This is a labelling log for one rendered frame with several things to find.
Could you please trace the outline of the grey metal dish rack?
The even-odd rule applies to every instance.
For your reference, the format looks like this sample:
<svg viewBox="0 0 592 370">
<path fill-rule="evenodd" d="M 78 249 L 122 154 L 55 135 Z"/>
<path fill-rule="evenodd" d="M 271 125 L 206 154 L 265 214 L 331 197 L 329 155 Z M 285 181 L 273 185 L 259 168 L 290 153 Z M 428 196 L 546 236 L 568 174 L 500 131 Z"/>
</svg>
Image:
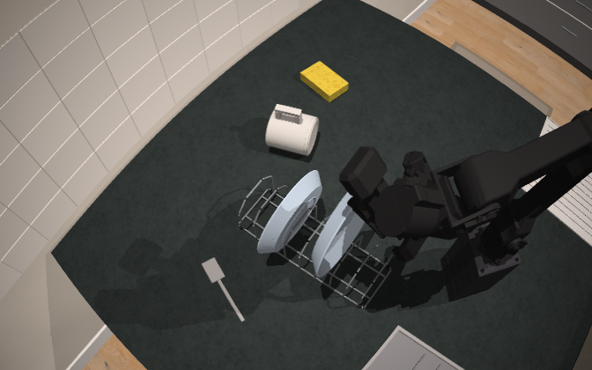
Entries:
<svg viewBox="0 0 592 370">
<path fill-rule="evenodd" d="M 265 195 L 265 194 L 266 194 L 266 192 L 268 191 L 268 190 L 266 189 L 266 190 L 265 190 L 265 192 L 264 192 L 264 193 L 261 195 L 261 197 L 260 197 L 260 198 L 259 198 L 259 199 L 258 199 L 258 200 L 255 202 L 255 204 L 254 204 L 254 205 L 251 207 L 251 209 L 250 209 L 250 210 L 247 212 L 247 214 L 246 214 L 246 215 L 245 215 L 245 216 L 244 216 L 242 219 L 241 219 L 241 215 L 240 215 L 240 214 L 241 214 L 242 208 L 243 208 L 243 206 L 244 206 L 244 204 L 245 204 L 246 200 L 244 200 L 244 201 L 243 201 L 243 204 L 242 204 L 242 206 L 241 206 L 241 208 L 240 208 L 240 211 L 239 211 L 239 218 L 240 218 L 240 222 L 239 222 L 239 224 L 241 223 L 241 225 L 239 225 L 240 229 L 241 229 L 241 230 L 243 230 L 243 229 L 244 229 L 245 231 L 247 231 L 248 233 L 250 233 L 251 235 L 253 235 L 255 238 L 257 238 L 258 240 L 260 240 L 260 239 L 259 239 L 259 238 L 258 238 L 258 236 L 257 236 L 256 229 L 255 229 L 255 224 L 256 224 L 256 225 L 258 225 L 259 227 L 261 227 L 261 228 L 264 230 L 264 228 L 263 228 L 262 226 L 260 226 L 259 224 L 257 224 L 257 223 L 256 223 L 256 221 L 257 221 L 257 218 L 258 218 L 258 216 L 259 216 L 259 214 L 260 214 L 261 210 L 259 210 L 259 211 L 258 211 L 258 213 L 257 213 L 257 215 L 256 215 L 256 217 L 255 217 L 255 221 L 254 221 L 253 219 L 249 218 L 249 217 L 248 217 L 248 214 L 249 214 L 249 213 L 252 211 L 252 209 L 253 209 L 253 208 L 256 206 L 256 204 L 257 204 L 257 203 L 258 203 L 258 202 L 261 200 L 261 198 L 264 198 L 265 200 L 267 200 L 267 201 L 266 201 L 266 202 L 263 204 L 263 206 L 261 207 L 261 209 L 262 209 L 262 208 L 264 207 L 264 205 L 265 205 L 266 203 L 268 203 L 268 202 L 269 202 L 269 203 L 271 203 L 271 204 L 273 204 L 274 206 L 278 207 L 278 206 L 277 206 L 277 205 L 275 205 L 275 204 L 274 204 L 272 201 L 270 201 L 270 199 L 271 199 L 271 198 L 274 196 L 274 194 L 275 194 L 275 195 L 277 195 L 277 196 L 279 196 L 280 198 L 282 198 L 282 199 L 284 200 L 284 198 L 283 198 L 282 196 L 280 196 L 279 194 L 277 194 L 277 193 L 276 193 L 276 192 L 277 192 L 277 190 L 274 190 L 273 178 L 272 178 L 272 176 L 271 176 L 271 175 L 270 175 L 270 176 L 267 176 L 267 177 L 264 177 L 264 178 L 263 178 L 263 180 L 265 180 L 265 179 L 268 179 L 268 178 L 271 178 L 271 185 L 272 185 L 272 189 L 269 189 L 269 191 L 270 191 L 270 193 L 271 193 L 271 196 L 270 196 L 268 199 L 267 199 L 266 197 L 264 197 L 264 195 Z M 313 218 L 312 216 L 310 216 L 310 215 L 309 215 L 309 217 L 310 217 L 310 218 L 312 218 L 313 220 L 315 220 L 316 222 L 318 222 L 320 225 L 319 225 L 319 226 L 316 228 L 316 230 L 314 230 L 314 229 L 312 229 L 311 227 L 309 227 L 309 226 L 307 226 L 307 225 L 305 225 L 305 224 L 304 224 L 304 226 L 305 226 L 305 227 L 307 227 L 308 229 L 310 229 L 311 231 L 313 231 L 313 232 L 314 232 L 314 233 L 313 233 L 313 234 L 310 236 L 310 238 L 308 239 L 309 241 L 310 241 L 310 240 L 313 238 L 313 236 L 314 236 L 315 234 L 318 234 L 318 235 L 320 236 L 320 234 L 319 234 L 317 231 L 319 230 L 319 228 L 320 228 L 321 226 L 325 226 L 325 225 L 323 224 L 323 223 L 324 223 L 324 221 L 320 222 L 320 221 L 318 221 L 318 220 L 316 219 L 316 217 L 317 217 L 317 205 L 314 205 L 314 206 L 310 207 L 310 208 L 309 208 L 309 210 L 312 210 L 314 207 L 315 207 L 315 215 L 314 215 L 314 218 Z M 244 219 L 244 218 L 248 218 L 249 220 L 251 220 L 251 221 L 253 222 L 253 227 L 254 227 L 255 235 L 254 235 L 254 234 L 252 234 L 252 233 L 251 233 L 249 230 L 247 230 L 246 228 L 244 228 L 244 225 L 243 225 L 243 223 L 242 223 L 242 221 L 243 221 L 243 219 Z M 285 245 L 285 244 L 286 244 L 286 242 L 289 240 L 289 238 L 290 238 L 291 234 L 292 234 L 292 231 L 290 231 L 290 233 L 288 234 L 288 236 L 287 236 L 287 238 L 286 238 L 286 240 L 285 240 L 285 243 L 284 243 L 284 245 Z M 329 273 L 329 274 L 330 274 L 332 277 L 334 277 L 334 278 L 337 278 L 338 280 L 340 280 L 341 282 L 343 282 L 344 284 L 346 284 L 346 285 L 347 285 L 347 287 L 345 288 L 345 291 L 344 291 L 344 295 L 343 295 L 342 293 L 340 293 L 339 291 L 337 291 L 336 289 L 334 289 L 333 287 L 331 287 L 331 286 L 330 286 L 330 284 L 331 284 L 331 280 L 332 280 L 332 277 L 330 278 L 330 280 L 329 280 L 329 284 L 327 285 L 326 283 L 324 283 L 324 282 L 323 282 L 323 281 L 321 281 L 321 280 L 320 280 L 318 277 L 316 277 L 316 276 L 315 276 L 315 272 L 314 272 L 314 275 L 312 275 L 312 274 L 311 274 L 311 273 L 309 273 L 308 271 L 306 271 L 306 270 L 304 270 L 303 268 L 301 268 L 300 257 L 301 257 L 301 255 L 303 254 L 303 252 L 304 252 L 304 250 L 305 250 L 305 248 L 306 248 L 306 246 L 307 246 L 308 242 L 306 242 L 306 244 L 305 244 L 305 246 L 304 246 L 304 248 L 302 249 L 302 251 L 301 251 L 301 252 L 297 251 L 296 249 L 294 249 L 294 248 L 293 248 L 293 247 L 291 247 L 290 245 L 286 244 L 286 246 L 287 246 L 287 247 L 291 248 L 292 250 L 294 250 L 295 252 L 297 252 L 298 254 L 300 254 L 300 256 L 299 256 L 299 265 L 298 265 L 298 264 L 296 264 L 296 263 L 294 263 L 293 261 L 291 261 L 290 259 L 288 259 L 288 258 L 286 257 L 285 246 L 283 246 L 283 249 L 284 249 L 284 255 L 285 255 L 285 256 L 284 256 L 284 255 L 282 255 L 282 254 L 281 254 L 281 253 L 279 253 L 279 252 L 277 252 L 277 253 L 278 253 L 279 255 L 283 256 L 283 257 L 284 257 L 286 260 L 288 260 L 289 262 L 291 262 L 291 263 L 293 263 L 294 265 L 296 265 L 297 267 L 299 267 L 300 269 L 304 270 L 304 271 L 305 271 L 307 274 L 309 274 L 309 275 L 310 275 L 310 276 L 312 276 L 313 278 L 315 278 L 315 279 L 317 279 L 318 281 L 320 281 L 321 283 L 325 284 L 327 287 L 329 287 L 329 288 L 330 288 L 330 289 L 332 289 L 333 291 L 335 291 L 335 292 L 339 293 L 340 295 L 342 295 L 343 297 L 345 297 L 345 298 L 346 298 L 346 299 L 348 299 L 349 301 L 351 301 L 351 302 L 353 302 L 354 304 L 358 305 L 358 308 L 363 308 L 363 307 L 362 307 L 362 304 L 359 304 L 359 303 L 360 303 L 360 302 L 363 300 L 363 297 L 367 297 L 367 298 L 369 298 L 369 301 L 370 301 L 370 300 L 372 299 L 372 297 L 373 297 L 373 296 L 376 294 L 376 292 L 379 290 L 379 288 L 381 287 L 382 283 L 385 281 L 385 279 L 387 278 L 387 276 L 389 275 L 389 273 L 391 272 L 391 270 L 389 270 L 389 272 L 388 272 L 388 274 L 386 275 L 386 277 L 385 277 L 383 274 L 381 274 L 381 272 L 383 271 L 383 269 L 385 268 L 385 266 L 386 266 L 386 269 L 387 269 L 387 270 L 388 270 L 388 269 L 391 269 L 391 267 L 390 267 L 390 265 L 389 265 L 389 261 L 391 260 L 391 258 L 392 258 L 392 256 L 393 256 L 393 255 L 391 255 L 391 256 L 389 257 L 389 259 L 388 259 L 388 261 L 387 261 L 387 262 L 383 263 L 382 261 L 380 261 L 379 259 L 377 259 L 377 258 L 375 258 L 375 257 L 374 257 L 374 254 L 375 254 L 375 252 L 376 252 L 376 249 L 378 248 L 378 245 L 376 245 L 376 246 L 373 248 L 373 250 L 372 250 L 373 252 L 370 252 L 370 254 L 369 254 L 369 253 L 367 253 L 365 250 L 363 250 L 362 248 L 360 248 L 360 247 L 359 247 L 359 246 L 360 246 L 360 243 L 361 243 L 361 241 L 362 241 L 362 239 L 363 239 L 363 235 L 359 236 L 359 237 L 356 239 L 356 241 L 358 241 L 359 239 L 360 239 L 360 241 L 359 241 L 359 245 L 358 245 L 358 246 L 357 246 L 357 245 L 355 245 L 355 244 L 356 244 L 356 242 L 352 243 L 352 246 L 351 246 L 351 248 L 348 250 L 348 252 L 347 252 L 347 251 L 345 252 L 346 254 L 345 254 L 345 256 L 343 257 L 343 259 L 341 260 L 341 262 L 342 262 L 342 261 L 345 259 L 345 257 L 346 257 L 347 255 L 350 255 L 351 257 L 355 258 L 356 260 L 358 260 L 359 262 L 361 262 L 361 263 L 362 263 L 362 264 L 361 264 L 361 266 L 359 267 L 359 269 L 357 270 L 357 272 L 359 272 L 359 271 L 360 271 L 360 269 L 361 269 L 361 268 L 363 267 L 363 265 L 365 264 L 365 266 L 367 266 L 367 267 L 368 267 L 368 268 L 370 268 L 371 270 L 374 270 L 374 271 L 375 271 L 375 272 L 377 272 L 377 273 L 378 273 L 379 271 L 377 271 L 377 270 L 375 270 L 374 268 L 372 268 L 371 266 L 367 265 L 365 262 L 367 261 L 367 259 L 369 258 L 369 256 L 371 256 L 373 259 L 375 259 L 375 260 L 376 260 L 376 261 L 378 261 L 379 263 L 382 263 L 382 264 L 383 264 L 383 267 L 381 268 L 380 272 L 379 272 L 379 273 L 377 274 L 377 276 L 375 277 L 374 281 L 377 279 L 377 277 L 379 277 L 379 275 L 383 276 L 383 277 L 384 277 L 384 279 L 382 280 L 382 282 L 380 283 L 380 285 L 378 286 L 378 288 L 375 290 L 375 292 L 374 292 L 374 294 L 371 296 L 371 298 L 370 298 L 370 297 L 368 297 L 368 296 L 366 295 L 366 293 L 369 291 L 369 289 L 371 288 L 371 286 L 372 286 L 373 284 L 370 284 L 370 285 L 369 285 L 369 287 L 367 288 L 367 290 L 365 291 L 365 293 L 362 293 L 361 291 L 357 290 L 356 288 L 354 288 L 353 286 L 351 286 L 351 285 L 350 285 L 350 284 L 352 283 L 353 279 L 356 277 L 356 274 L 354 274 L 354 276 L 353 276 L 353 278 L 351 279 L 351 281 L 350 281 L 350 283 L 349 283 L 349 284 L 347 284 L 346 282 L 344 282 L 344 281 L 343 281 L 342 279 L 340 279 L 339 277 L 335 276 L 335 273 L 336 273 L 337 269 L 339 268 L 339 266 L 340 266 L 340 263 L 338 264 L 338 266 L 337 266 L 337 267 L 336 267 L 336 269 L 334 270 L 333 274 L 332 274 L 331 272 L 328 272 L 328 273 Z M 353 248 L 353 247 L 356 247 L 356 248 L 360 249 L 361 251 L 363 251 L 364 253 L 366 253 L 366 254 L 368 255 L 368 256 L 367 256 L 367 258 L 366 258 L 366 260 L 365 260 L 364 262 L 362 262 L 361 260 L 359 260 L 359 259 L 358 259 L 357 257 L 355 257 L 354 255 L 350 254 L 350 251 L 352 250 L 352 248 Z M 372 253 L 373 253 L 373 254 L 372 254 Z M 304 255 L 302 255 L 302 256 L 303 256 L 303 257 L 305 257 L 306 259 L 308 259 L 308 261 L 310 261 L 311 263 L 313 262 L 312 260 L 310 260 L 310 259 L 309 259 L 309 258 L 307 258 L 306 256 L 304 256 Z M 374 281 L 373 281 L 373 282 L 374 282 Z M 360 294 L 362 294 L 362 295 L 363 295 L 363 297 L 361 297 L 361 299 L 360 299 L 359 303 L 357 303 L 357 302 L 355 302 L 355 301 L 353 301 L 353 300 L 351 300 L 350 298 L 348 298 L 348 297 L 346 297 L 346 296 L 345 296 L 345 294 L 346 294 L 346 291 L 347 291 L 347 289 L 348 289 L 348 287 L 349 287 L 349 286 L 350 286 L 350 287 L 351 287 L 353 290 L 355 290 L 355 291 L 357 291 L 357 292 L 359 292 Z M 365 295 L 366 295 L 366 296 L 365 296 Z M 367 302 L 367 303 L 364 305 L 364 307 L 365 307 L 365 306 L 367 306 L 367 304 L 369 303 L 369 301 L 368 301 L 368 302 Z"/>
</svg>

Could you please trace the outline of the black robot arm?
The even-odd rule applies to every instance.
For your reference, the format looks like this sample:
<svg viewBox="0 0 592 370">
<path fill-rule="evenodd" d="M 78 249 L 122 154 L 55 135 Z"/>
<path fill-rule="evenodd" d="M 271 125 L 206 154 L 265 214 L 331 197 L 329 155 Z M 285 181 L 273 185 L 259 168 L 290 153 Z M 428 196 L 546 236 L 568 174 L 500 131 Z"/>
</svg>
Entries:
<svg viewBox="0 0 592 370">
<path fill-rule="evenodd" d="M 536 217 L 592 172 L 592 108 L 510 152 L 490 150 L 432 171 L 424 153 L 413 151 L 405 154 L 403 167 L 404 179 L 396 178 L 376 201 L 379 231 L 388 237 L 452 240 L 491 222 L 477 249 L 500 265 L 505 255 L 528 244 Z M 513 199 L 518 189 L 543 176 Z"/>
</svg>

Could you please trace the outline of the yellow sponge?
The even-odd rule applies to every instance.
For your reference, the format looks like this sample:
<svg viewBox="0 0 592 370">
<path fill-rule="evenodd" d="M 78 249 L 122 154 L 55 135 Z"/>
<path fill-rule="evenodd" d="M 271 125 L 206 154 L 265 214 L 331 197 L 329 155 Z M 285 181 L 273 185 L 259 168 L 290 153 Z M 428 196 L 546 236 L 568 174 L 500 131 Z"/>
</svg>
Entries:
<svg viewBox="0 0 592 370">
<path fill-rule="evenodd" d="M 302 71 L 300 79 L 327 102 L 346 92 L 349 84 L 320 61 Z"/>
</svg>

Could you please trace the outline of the white round plate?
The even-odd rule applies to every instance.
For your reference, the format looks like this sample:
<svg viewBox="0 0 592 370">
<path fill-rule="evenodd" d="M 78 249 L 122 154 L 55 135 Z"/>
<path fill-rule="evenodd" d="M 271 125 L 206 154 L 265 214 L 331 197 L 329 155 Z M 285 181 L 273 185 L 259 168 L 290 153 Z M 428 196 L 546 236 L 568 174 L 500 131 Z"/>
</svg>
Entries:
<svg viewBox="0 0 592 370">
<path fill-rule="evenodd" d="M 321 193 L 322 185 L 319 172 L 313 170 L 306 174 L 291 189 L 281 204 L 277 207 L 263 230 L 257 245 L 257 252 L 259 254 L 264 254 L 272 252 L 276 253 L 281 250 L 289 232 L 292 231 L 292 234 L 286 244 L 303 226 L 312 212 L 309 208 L 317 203 Z M 300 221 L 296 228 L 292 230 L 306 211 L 308 211 L 307 215 Z"/>
<path fill-rule="evenodd" d="M 323 277 L 336 265 L 365 223 L 347 204 L 351 197 L 353 196 L 347 192 L 315 243 L 312 260 L 318 278 Z"/>
</svg>

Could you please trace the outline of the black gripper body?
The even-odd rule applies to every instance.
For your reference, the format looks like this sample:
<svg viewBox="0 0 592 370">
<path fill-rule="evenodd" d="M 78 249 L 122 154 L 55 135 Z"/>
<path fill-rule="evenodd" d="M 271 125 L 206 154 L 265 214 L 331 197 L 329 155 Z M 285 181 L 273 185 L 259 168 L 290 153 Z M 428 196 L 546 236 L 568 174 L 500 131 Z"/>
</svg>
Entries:
<svg viewBox="0 0 592 370">
<path fill-rule="evenodd" d="M 374 147 L 360 146 L 340 173 L 339 181 L 351 196 L 362 200 L 368 211 L 374 213 L 378 196 L 388 186 L 383 179 L 387 171 Z M 395 246 L 392 252 L 399 261 L 408 262 L 416 257 L 425 240 L 403 238 L 401 246 Z"/>
</svg>

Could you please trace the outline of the grey mug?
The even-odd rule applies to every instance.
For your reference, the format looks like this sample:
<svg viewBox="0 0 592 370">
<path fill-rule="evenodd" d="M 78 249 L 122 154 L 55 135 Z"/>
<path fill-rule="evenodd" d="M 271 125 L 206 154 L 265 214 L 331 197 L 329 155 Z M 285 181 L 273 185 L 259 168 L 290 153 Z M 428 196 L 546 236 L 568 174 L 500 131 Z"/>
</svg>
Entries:
<svg viewBox="0 0 592 370">
<path fill-rule="evenodd" d="M 296 120 L 291 115 L 295 115 Z M 308 155 L 315 144 L 318 125 L 317 117 L 302 114 L 301 109 L 277 104 L 267 126 L 265 141 L 268 146 Z"/>
</svg>

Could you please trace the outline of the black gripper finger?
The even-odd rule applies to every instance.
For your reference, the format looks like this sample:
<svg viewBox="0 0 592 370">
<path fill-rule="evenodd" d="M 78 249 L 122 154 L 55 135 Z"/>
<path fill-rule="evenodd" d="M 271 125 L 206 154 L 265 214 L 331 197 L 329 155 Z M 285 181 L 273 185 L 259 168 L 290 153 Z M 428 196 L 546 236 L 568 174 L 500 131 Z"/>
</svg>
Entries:
<svg viewBox="0 0 592 370">
<path fill-rule="evenodd" d="M 352 210 L 356 214 L 358 214 L 380 236 L 380 238 L 384 239 L 386 237 L 384 234 L 382 234 L 379 231 L 378 227 L 376 226 L 374 213 L 372 213 L 372 215 L 369 217 L 369 219 L 366 219 L 363 216 L 361 216 L 358 212 L 356 212 L 354 209 L 352 209 Z"/>
<path fill-rule="evenodd" d="M 372 212 L 368 211 L 366 206 L 362 203 L 362 200 L 351 197 L 347 204 L 366 219 L 369 219 L 369 217 L 372 215 Z"/>
</svg>

